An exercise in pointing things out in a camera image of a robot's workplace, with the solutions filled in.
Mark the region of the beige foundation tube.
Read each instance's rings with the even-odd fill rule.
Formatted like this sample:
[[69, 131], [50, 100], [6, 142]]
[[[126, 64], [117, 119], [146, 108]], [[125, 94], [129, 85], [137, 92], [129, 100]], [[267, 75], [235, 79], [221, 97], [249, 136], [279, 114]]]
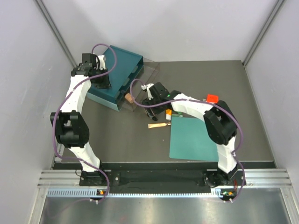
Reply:
[[171, 122], [148, 124], [148, 129], [170, 126]]

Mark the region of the orange sunscreen tube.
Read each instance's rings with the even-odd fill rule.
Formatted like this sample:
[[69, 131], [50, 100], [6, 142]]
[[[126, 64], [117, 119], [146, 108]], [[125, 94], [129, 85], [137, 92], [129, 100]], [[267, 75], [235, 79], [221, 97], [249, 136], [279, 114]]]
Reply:
[[171, 109], [166, 109], [165, 110], [165, 119], [168, 121], [171, 121], [171, 116], [172, 116], [172, 110]]

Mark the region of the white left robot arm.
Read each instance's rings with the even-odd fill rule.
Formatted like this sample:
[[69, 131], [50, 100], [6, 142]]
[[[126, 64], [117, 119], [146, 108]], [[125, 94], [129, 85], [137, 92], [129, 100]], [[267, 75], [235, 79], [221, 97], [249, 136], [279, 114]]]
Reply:
[[81, 186], [100, 186], [107, 182], [105, 172], [100, 170], [101, 161], [89, 144], [89, 128], [81, 114], [92, 83], [103, 88], [111, 86], [105, 60], [104, 55], [83, 53], [82, 62], [71, 71], [66, 102], [58, 113], [50, 115], [56, 142], [73, 152], [81, 163]]

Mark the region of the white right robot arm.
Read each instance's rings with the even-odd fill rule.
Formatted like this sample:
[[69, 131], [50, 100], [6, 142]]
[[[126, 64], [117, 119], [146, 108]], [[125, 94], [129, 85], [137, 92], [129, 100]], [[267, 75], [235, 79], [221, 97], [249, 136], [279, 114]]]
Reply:
[[217, 171], [205, 171], [204, 181], [209, 187], [230, 184], [237, 172], [235, 140], [239, 124], [227, 103], [222, 100], [217, 103], [199, 101], [179, 91], [169, 92], [160, 82], [143, 84], [141, 89], [147, 93], [142, 105], [151, 119], [156, 120], [162, 111], [171, 109], [205, 123], [207, 134], [217, 147], [218, 168]]

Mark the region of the teal drawer organizer box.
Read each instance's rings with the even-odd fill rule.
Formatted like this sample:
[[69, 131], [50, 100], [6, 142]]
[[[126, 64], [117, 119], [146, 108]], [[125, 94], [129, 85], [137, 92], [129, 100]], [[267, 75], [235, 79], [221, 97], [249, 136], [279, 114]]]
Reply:
[[125, 94], [131, 82], [143, 72], [143, 56], [116, 46], [111, 46], [117, 57], [117, 64], [109, 72], [111, 87], [99, 89], [92, 85], [86, 97], [115, 111], [120, 111]]

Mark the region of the green flat tube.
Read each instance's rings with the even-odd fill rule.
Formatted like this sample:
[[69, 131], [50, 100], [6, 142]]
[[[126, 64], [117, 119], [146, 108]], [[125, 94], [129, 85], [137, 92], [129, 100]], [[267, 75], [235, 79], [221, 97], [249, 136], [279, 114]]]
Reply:
[[181, 113], [173, 113], [172, 116], [173, 117], [183, 117], [183, 114], [181, 114]]

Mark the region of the teal mat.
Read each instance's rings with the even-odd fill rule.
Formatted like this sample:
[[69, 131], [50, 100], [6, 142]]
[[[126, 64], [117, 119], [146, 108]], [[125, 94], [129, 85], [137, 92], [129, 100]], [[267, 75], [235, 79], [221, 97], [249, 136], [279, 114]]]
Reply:
[[216, 144], [208, 136], [202, 120], [172, 117], [169, 157], [191, 161], [218, 161]]

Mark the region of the red cube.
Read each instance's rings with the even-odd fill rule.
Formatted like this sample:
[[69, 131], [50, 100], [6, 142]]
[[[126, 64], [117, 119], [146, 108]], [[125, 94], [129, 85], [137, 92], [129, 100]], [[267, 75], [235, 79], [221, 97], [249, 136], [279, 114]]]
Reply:
[[206, 98], [206, 101], [209, 102], [209, 103], [215, 104], [219, 101], [219, 97], [216, 96], [216, 95], [208, 94], [207, 98]]

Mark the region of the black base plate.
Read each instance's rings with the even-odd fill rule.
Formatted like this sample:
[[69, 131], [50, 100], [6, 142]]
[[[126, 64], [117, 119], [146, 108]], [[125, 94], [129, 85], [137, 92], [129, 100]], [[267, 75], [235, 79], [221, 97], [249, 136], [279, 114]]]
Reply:
[[217, 169], [201, 170], [189, 168], [105, 170], [111, 188], [165, 189], [167, 187], [209, 187], [241, 186], [244, 181], [242, 171], [233, 170], [225, 174]]

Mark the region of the aluminium rail frame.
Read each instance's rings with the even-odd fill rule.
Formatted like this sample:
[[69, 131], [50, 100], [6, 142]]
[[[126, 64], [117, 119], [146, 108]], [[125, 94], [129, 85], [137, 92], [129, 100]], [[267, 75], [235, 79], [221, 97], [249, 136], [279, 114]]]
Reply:
[[246, 163], [246, 181], [234, 202], [221, 196], [234, 185], [209, 188], [203, 163], [106, 163], [106, 188], [81, 186], [74, 168], [44, 170], [31, 224], [296, 224], [299, 205], [286, 170]]

